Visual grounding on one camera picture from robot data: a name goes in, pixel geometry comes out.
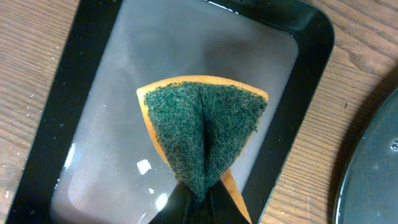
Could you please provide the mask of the green and orange sponge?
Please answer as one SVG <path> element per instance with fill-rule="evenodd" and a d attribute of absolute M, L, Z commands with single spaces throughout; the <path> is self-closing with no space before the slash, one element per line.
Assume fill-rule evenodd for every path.
<path fill-rule="evenodd" d="M 193 194 L 191 223 L 210 223 L 209 188 L 221 181 L 244 218 L 248 209 L 231 165 L 256 132 L 268 94 L 227 78 L 190 75 L 137 90 L 155 150 Z"/>

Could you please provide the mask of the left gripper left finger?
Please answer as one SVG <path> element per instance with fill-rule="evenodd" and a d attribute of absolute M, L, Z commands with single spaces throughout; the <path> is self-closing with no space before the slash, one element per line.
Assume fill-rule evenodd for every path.
<path fill-rule="evenodd" d="M 192 191 L 183 183 L 178 183 L 164 208 L 149 224 L 188 224 L 193 206 Z"/>

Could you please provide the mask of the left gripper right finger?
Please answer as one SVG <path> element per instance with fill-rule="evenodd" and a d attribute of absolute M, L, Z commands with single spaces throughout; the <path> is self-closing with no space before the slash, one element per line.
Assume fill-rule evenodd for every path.
<path fill-rule="evenodd" d="M 210 203 L 210 223 L 249 224 L 221 181 L 209 188 L 208 201 Z"/>

